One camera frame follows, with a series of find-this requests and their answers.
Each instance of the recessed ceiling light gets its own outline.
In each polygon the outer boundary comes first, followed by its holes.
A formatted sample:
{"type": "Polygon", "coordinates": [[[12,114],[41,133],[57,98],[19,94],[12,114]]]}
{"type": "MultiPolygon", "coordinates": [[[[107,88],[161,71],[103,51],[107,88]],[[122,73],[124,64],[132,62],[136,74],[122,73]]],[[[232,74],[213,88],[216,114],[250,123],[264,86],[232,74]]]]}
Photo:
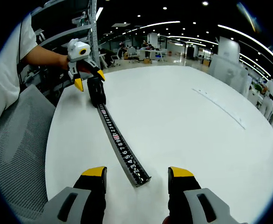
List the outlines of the recessed ceiling light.
{"type": "Polygon", "coordinates": [[[203,5],[203,6],[208,6],[209,3],[208,3],[208,1],[203,1],[203,2],[202,2],[202,5],[203,5]]]}

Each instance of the chair backrest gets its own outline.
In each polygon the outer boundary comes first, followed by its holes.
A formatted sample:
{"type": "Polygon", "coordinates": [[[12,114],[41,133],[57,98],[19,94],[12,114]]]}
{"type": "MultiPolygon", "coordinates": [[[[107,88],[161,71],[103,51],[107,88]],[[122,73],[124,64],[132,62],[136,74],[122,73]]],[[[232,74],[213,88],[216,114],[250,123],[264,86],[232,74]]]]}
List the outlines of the chair backrest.
{"type": "Polygon", "coordinates": [[[0,117],[0,190],[24,223],[43,212],[45,153],[55,107],[29,86],[0,117]]]}

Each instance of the linear ceiling light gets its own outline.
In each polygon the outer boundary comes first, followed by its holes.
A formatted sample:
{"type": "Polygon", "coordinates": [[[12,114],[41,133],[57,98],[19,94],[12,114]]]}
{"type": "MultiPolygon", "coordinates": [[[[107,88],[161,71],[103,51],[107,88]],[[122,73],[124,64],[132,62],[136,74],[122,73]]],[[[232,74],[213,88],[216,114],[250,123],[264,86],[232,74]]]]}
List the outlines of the linear ceiling light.
{"type": "Polygon", "coordinates": [[[102,10],[103,10],[103,7],[100,7],[100,8],[98,9],[98,11],[97,11],[97,13],[96,13],[96,21],[98,20],[100,14],[101,14],[101,12],[102,12],[102,10]]]}
{"type": "Polygon", "coordinates": [[[247,35],[247,34],[244,34],[243,32],[240,32],[240,31],[238,31],[238,30],[236,30],[236,29],[232,29],[232,28],[230,28],[230,27],[226,27],[226,26],[222,26],[222,25],[218,25],[218,27],[224,28],[224,29],[228,29],[228,30],[231,30],[231,31],[234,31],[234,32],[236,32],[236,33],[238,33],[238,34],[241,34],[241,35],[243,35],[243,36],[249,38],[250,40],[254,41],[256,44],[258,44],[258,45],[260,45],[261,47],[263,47],[268,53],[270,53],[270,54],[273,56],[273,52],[272,52],[270,49],[268,49],[265,45],[263,45],[262,43],[260,43],[260,42],[257,41],[256,39],[254,39],[253,37],[251,37],[251,36],[249,36],[249,35],[247,35]]]}
{"type": "Polygon", "coordinates": [[[214,42],[211,42],[211,41],[206,41],[206,40],[203,40],[203,39],[198,39],[198,38],[193,38],[193,37],[187,37],[187,36],[170,36],[170,37],[187,38],[187,39],[193,39],[193,40],[198,40],[198,41],[205,41],[207,43],[213,43],[213,44],[219,45],[218,43],[214,43],[214,42]]]}
{"type": "Polygon", "coordinates": [[[253,66],[251,66],[250,64],[248,64],[244,60],[240,59],[240,61],[243,62],[243,63],[245,63],[246,65],[250,66],[254,71],[258,72],[263,78],[266,79],[266,81],[268,81],[268,78],[266,78],[260,71],[258,71],[257,69],[255,69],[253,66]]]}
{"type": "Polygon", "coordinates": [[[186,43],[193,43],[193,44],[197,44],[197,45],[201,45],[201,46],[203,46],[203,47],[206,47],[205,44],[201,44],[201,43],[195,43],[195,42],[190,42],[190,41],[187,41],[186,43]]]}
{"type": "Polygon", "coordinates": [[[246,55],[243,55],[243,54],[239,54],[243,57],[245,57],[246,59],[250,60],[251,62],[253,62],[255,65],[257,65],[258,67],[260,67],[268,76],[271,76],[264,68],[262,68],[259,64],[257,64],[256,62],[254,62],[252,59],[248,58],[246,55]]]}
{"type": "Polygon", "coordinates": [[[163,25],[163,24],[169,24],[169,23],[179,23],[180,21],[171,21],[171,22],[159,22],[159,23],[153,23],[148,26],[140,27],[140,29],[146,28],[146,27],[153,27],[157,25],[163,25]]]}

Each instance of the white table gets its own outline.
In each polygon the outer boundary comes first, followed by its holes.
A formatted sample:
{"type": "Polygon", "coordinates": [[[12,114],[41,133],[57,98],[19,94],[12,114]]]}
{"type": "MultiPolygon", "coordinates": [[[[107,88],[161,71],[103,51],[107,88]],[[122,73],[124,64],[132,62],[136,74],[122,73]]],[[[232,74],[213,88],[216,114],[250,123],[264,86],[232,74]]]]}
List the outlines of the white table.
{"type": "Polygon", "coordinates": [[[149,58],[151,59],[151,53],[154,52],[154,53],[159,53],[161,60],[164,61],[164,58],[163,58],[161,50],[138,49],[136,51],[137,51],[137,54],[139,55],[139,59],[140,60],[143,60],[145,58],[145,52],[150,52],[149,58]]]}
{"type": "Polygon", "coordinates": [[[194,173],[229,206],[238,222],[252,223],[273,196],[273,129],[241,94],[210,75],[182,66],[151,66],[106,74],[107,108],[152,179],[133,188],[109,143],[88,91],[64,89],[47,143],[50,200],[88,168],[105,165],[105,224],[161,224],[169,214],[169,166],[194,173]],[[237,114],[246,129],[210,100],[237,114]]]}

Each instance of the person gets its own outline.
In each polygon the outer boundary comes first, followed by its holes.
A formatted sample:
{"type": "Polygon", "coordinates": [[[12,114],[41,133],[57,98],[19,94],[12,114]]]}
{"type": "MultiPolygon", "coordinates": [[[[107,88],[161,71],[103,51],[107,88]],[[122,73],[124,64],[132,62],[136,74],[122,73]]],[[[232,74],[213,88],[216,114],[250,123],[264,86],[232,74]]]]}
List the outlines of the person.
{"type": "MultiPolygon", "coordinates": [[[[0,52],[0,116],[20,94],[20,78],[17,62],[31,65],[47,65],[68,69],[67,55],[46,50],[36,43],[36,35],[28,15],[11,33],[0,52]]],[[[78,63],[78,70],[88,72],[78,63]]]]}
{"type": "Polygon", "coordinates": [[[154,47],[149,43],[146,47],[146,50],[154,50],[154,47]]]}
{"type": "Polygon", "coordinates": [[[273,79],[267,81],[261,93],[265,96],[259,110],[268,120],[273,110],[273,79]]]}

